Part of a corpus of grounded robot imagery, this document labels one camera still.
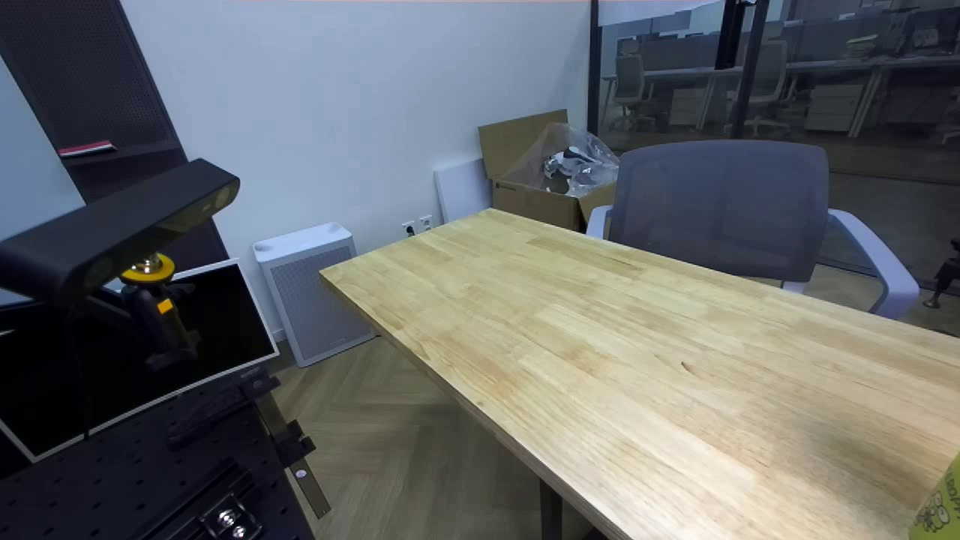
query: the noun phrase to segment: wooden floor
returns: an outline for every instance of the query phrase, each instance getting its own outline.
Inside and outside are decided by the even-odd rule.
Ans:
[[[876,286],[822,268],[814,296],[869,306]],[[960,299],[919,306],[909,323],[960,333]],[[324,540],[528,540],[541,535],[537,476],[480,428],[390,339],[308,370],[286,370],[275,401],[300,420],[334,511],[311,519]],[[568,511],[565,538],[587,525]]]

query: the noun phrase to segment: black stand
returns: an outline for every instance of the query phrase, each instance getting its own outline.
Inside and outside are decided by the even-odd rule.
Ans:
[[[303,495],[324,514],[326,497],[303,466],[311,444],[297,436],[297,422],[275,428],[269,393],[258,400],[258,408],[274,408],[267,420],[255,405],[237,408],[243,383],[248,377],[192,389],[7,476],[0,538],[171,538],[171,521],[205,519],[188,500],[221,500],[225,508],[202,521],[210,525],[207,538],[213,527],[243,525],[264,532],[255,538],[308,540],[286,468],[292,466],[293,483],[306,486]],[[229,413],[171,444],[171,436],[192,432],[198,412]]]

